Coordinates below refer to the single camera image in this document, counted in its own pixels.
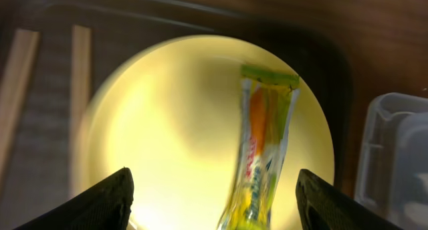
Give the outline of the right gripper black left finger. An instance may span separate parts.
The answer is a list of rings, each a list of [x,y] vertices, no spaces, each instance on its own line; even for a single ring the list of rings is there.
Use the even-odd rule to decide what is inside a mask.
[[[134,182],[122,168],[68,202],[16,230],[125,230],[131,213]]]

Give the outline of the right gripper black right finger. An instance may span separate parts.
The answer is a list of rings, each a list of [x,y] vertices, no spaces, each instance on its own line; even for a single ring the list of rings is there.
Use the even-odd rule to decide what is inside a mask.
[[[296,199],[304,230],[400,230],[308,169],[299,172]]]

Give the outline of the green yellow snack wrapper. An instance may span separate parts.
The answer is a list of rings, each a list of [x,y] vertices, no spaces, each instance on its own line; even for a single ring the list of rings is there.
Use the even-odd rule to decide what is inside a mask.
[[[231,193],[217,225],[269,229],[300,77],[260,66],[241,67],[241,130]]]

